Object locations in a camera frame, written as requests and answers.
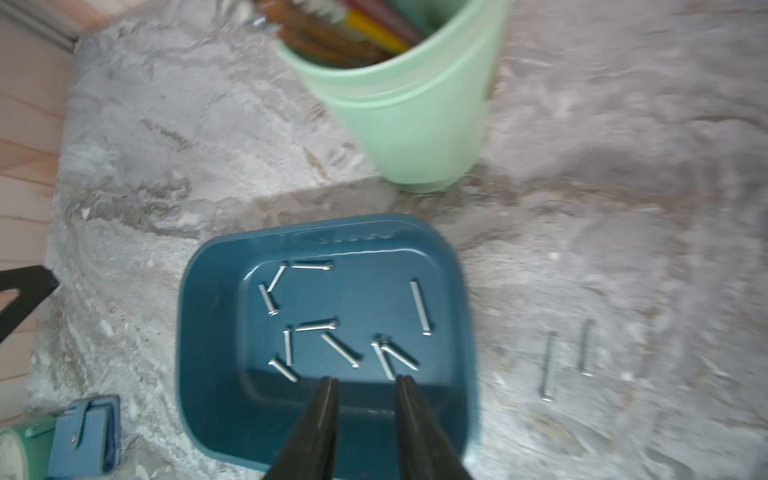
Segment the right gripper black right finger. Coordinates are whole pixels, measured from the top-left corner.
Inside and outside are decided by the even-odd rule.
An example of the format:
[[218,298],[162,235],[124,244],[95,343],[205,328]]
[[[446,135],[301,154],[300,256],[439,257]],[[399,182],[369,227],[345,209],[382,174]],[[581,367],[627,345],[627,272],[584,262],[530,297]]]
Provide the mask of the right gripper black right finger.
[[401,479],[471,479],[411,376],[396,377],[395,421]]

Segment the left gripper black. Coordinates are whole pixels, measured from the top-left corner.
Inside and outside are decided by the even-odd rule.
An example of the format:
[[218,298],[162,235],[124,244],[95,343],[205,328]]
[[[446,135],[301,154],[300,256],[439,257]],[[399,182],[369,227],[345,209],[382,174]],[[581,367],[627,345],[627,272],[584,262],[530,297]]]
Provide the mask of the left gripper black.
[[1,291],[16,290],[18,295],[1,309],[1,342],[58,287],[54,273],[43,265],[3,270]]

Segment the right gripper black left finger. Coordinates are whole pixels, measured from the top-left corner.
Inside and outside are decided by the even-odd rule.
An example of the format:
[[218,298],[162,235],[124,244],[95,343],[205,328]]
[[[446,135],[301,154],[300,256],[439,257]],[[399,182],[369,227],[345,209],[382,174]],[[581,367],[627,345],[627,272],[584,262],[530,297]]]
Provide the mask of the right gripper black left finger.
[[338,436],[339,380],[323,377],[264,476],[270,479],[333,479]]

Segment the teal plastic storage tray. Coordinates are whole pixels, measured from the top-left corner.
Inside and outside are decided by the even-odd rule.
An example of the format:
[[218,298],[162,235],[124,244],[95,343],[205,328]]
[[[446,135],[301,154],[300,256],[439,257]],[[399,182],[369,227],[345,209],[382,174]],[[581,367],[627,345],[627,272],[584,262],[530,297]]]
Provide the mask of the teal plastic storage tray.
[[266,471],[321,379],[339,383],[335,474],[398,477],[395,382],[412,376],[464,463],[479,407],[458,258],[431,226],[371,215],[215,238],[178,300],[180,420],[207,456]]

